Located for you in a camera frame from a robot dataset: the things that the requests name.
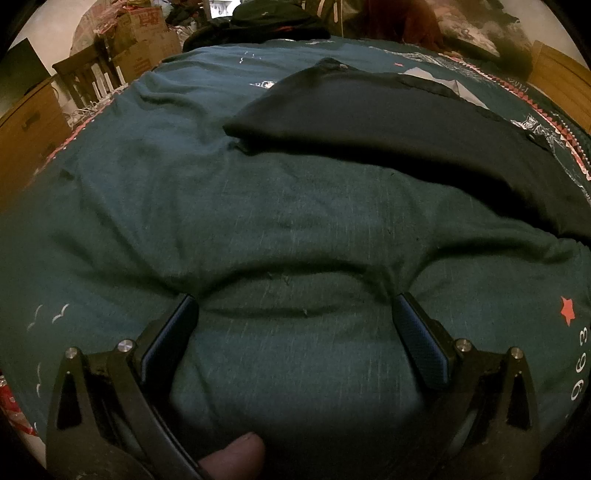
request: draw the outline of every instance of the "small red print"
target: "small red print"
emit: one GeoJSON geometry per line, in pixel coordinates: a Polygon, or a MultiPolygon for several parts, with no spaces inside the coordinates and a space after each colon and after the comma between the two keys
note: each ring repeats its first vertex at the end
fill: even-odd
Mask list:
{"type": "Polygon", "coordinates": [[[560,298],[562,299],[562,310],[560,310],[560,313],[564,316],[566,325],[570,327],[570,321],[574,320],[573,300],[565,299],[562,296],[560,298]]]}

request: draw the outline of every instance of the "bed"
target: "bed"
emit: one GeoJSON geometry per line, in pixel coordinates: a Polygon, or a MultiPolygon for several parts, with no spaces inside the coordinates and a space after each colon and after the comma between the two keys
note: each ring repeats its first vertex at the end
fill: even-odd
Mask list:
{"type": "Polygon", "coordinates": [[[454,337],[528,358],[542,442],[587,387],[586,245],[462,190],[318,155],[246,155],[222,125],[330,57],[457,81],[544,135],[589,195],[589,137],[461,59],[385,41],[273,40],[166,60],[75,133],[0,217],[0,365],[44,437],[63,351],[135,338],[178,292],[200,320],[171,392],[195,458],[256,431],[267,475],[373,478],[425,399],[392,325],[410,291],[454,337]]]}

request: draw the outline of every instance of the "metal screw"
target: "metal screw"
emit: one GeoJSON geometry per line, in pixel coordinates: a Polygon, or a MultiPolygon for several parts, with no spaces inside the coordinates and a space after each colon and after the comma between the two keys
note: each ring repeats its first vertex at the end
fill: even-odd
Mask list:
{"type": "Polygon", "coordinates": [[[117,344],[117,350],[123,353],[129,352],[134,347],[134,341],[125,339],[117,344]]]}
{"type": "Polygon", "coordinates": [[[521,348],[519,348],[518,346],[515,346],[511,349],[511,356],[515,360],[519,360],[520,358],[523,358],[523,350],[521,348]]]}
{"type": "Polygon", "coordinates": [[[465,338],[456,340],[456,348],[461,352],[469,352],[472,350],[472,342],[465,338]]]}
{"type": "Polygon", "coordinates": [[[72,360],[76,355],[78,355],[78,349],[75,346],[71,346],[66,350],[66,358],[68,360],[72,360]]]}

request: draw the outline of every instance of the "fingernail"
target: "fingernail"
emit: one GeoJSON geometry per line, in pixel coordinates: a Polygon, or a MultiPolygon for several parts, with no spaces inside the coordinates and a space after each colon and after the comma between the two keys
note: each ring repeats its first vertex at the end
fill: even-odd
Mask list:
{"type": "Polygon", "coordinates": [[[252,437],[254,433],[253,432],[248,432],[245,433],[244,435],[242,435],[241,437],[238,437],[236,440],[234,440],[230,445],[228,445],[226,448],[224,448],[224,450],[230,450],[233,451],[234,449],[236,449],[236,447],[239,447],[239,445],[241,443],[244,443],[245,441],[247,441],[250,437],[252,437]]]}

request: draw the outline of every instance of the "wooden cabinet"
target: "wooden cabinet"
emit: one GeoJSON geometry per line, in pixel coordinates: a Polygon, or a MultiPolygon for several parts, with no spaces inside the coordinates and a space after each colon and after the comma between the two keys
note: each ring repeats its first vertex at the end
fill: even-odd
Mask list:
{"type": "Polygon", "coordinates": [[[37,85],[0,118],[0,210],[69,134],[51,79],[37,85]]]}
{"type": "Polygon", "coordinates": [[[537,40],[532,48],[532,58],[534,69],[528,81],[591,133],[591,72],[537,40]]]}

